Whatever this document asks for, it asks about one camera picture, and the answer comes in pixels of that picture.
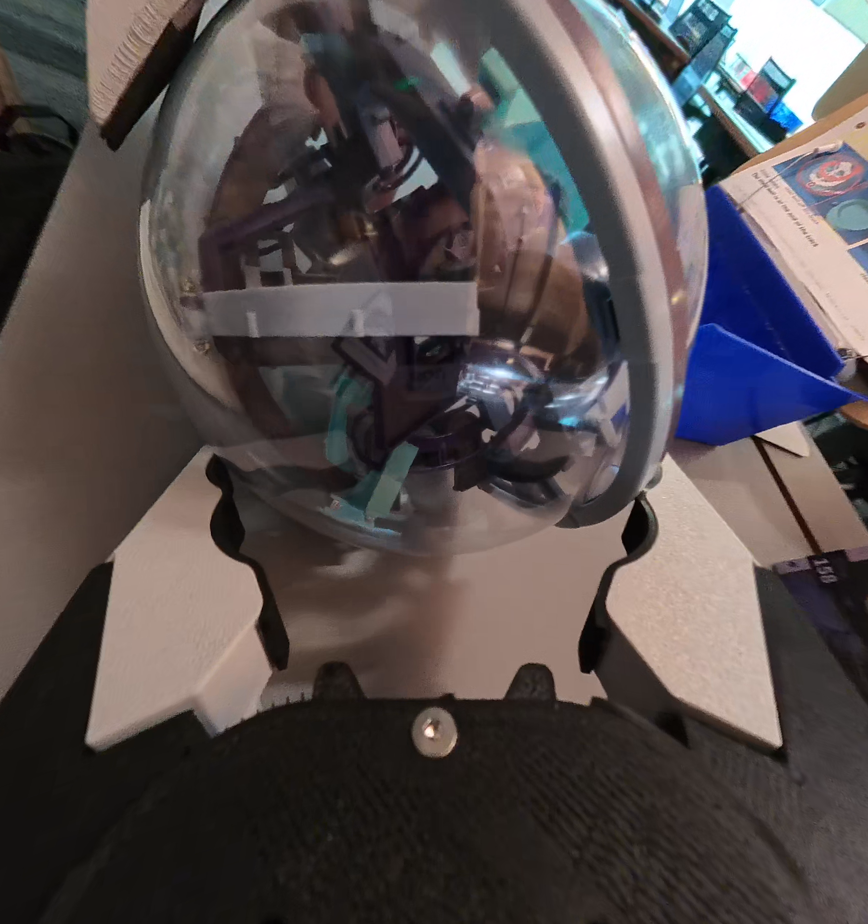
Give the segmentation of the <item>blue plastic bin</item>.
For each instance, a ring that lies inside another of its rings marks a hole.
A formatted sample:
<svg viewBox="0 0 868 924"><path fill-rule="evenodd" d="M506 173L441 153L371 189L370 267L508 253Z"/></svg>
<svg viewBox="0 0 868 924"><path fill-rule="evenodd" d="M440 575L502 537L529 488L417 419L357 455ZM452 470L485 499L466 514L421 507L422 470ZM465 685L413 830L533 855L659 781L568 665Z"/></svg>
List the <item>blue plastic bin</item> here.
<svg viewBox="0 0 868 924"><path fill-rule="evenodd" d="M719 187L705 191L704 306L676 436L721 446L838 410L863 397L844 361Z"/></svg>

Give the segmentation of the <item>dark maze ball box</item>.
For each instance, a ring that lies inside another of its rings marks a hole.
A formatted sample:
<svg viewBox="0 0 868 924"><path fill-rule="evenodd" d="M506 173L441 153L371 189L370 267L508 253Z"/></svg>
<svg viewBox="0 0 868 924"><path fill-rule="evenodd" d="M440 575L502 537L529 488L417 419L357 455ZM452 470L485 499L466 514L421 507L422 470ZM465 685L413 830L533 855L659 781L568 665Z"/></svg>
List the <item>dark maze ball box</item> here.
<svg viewBox="0 0 868 924"><path fill-rule="evenodd" d="M772 569L868 705L868 545Z"/></svg>

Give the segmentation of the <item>printed instruction paper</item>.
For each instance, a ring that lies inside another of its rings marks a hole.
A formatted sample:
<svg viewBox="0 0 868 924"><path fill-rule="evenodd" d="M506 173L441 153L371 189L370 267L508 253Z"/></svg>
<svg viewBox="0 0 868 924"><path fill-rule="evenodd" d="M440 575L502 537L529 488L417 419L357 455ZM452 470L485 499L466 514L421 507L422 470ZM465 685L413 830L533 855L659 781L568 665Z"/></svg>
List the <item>printed instruction paper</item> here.
<svg viewBox="0 0 868 924"><path fill-rule="evenodd" d="M853 103L722 183L868 361L868 103Z"/></svg>

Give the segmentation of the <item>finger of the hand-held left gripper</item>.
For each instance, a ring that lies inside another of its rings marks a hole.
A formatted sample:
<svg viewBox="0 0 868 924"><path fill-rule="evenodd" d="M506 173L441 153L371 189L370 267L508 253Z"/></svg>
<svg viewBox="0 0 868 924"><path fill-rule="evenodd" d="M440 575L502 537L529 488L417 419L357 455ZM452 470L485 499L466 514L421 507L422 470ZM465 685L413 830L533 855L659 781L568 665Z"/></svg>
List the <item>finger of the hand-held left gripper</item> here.
<svg viewBox="0 0 868 924"><path fill-rule="evenodd" d="M118 150L194 44L203 1L91 2L91 117Z"/></svg>

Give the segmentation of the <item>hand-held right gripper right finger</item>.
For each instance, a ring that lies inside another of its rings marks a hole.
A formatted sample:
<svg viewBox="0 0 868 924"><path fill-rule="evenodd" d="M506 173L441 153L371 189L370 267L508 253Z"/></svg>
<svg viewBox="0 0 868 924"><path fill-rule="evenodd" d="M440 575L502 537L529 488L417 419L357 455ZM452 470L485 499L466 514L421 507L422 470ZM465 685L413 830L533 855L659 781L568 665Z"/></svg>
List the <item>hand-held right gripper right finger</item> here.
<svg viewBox="0 0 868 924"><path fill-rule="evenodd" d="M611 704L682 740L692 722L783 749L758 568L688 478L638 497L603 572L578 662Z"/></svg>

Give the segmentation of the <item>transparent maze ball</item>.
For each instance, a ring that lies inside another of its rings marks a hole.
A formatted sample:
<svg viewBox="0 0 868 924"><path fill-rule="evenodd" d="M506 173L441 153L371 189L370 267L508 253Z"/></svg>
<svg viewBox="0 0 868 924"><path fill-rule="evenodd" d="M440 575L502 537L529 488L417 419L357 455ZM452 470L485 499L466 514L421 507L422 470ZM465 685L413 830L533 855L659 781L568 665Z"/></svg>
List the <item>transparent maze ball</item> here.
<svg viewBox="0 0 868 924"><path fill-rule="evenodd" d="M604 2L227 2L163 98L139 258L232 479L348 545L478 552L654 479L705 191Z"/></svg>

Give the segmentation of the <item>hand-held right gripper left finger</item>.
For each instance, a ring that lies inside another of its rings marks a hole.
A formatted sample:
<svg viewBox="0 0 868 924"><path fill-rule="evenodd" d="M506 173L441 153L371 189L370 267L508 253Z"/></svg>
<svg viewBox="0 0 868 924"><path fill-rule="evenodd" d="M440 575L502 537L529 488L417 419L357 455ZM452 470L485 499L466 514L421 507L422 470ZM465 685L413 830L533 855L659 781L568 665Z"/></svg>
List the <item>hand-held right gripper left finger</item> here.
<svg viewBox="0 0 868 924"><path fill-rule="evenodd" d="M244 540L229 469L203 448L112 555L90 749L187 712L211 736L255 714L289 636Z"/></svg>

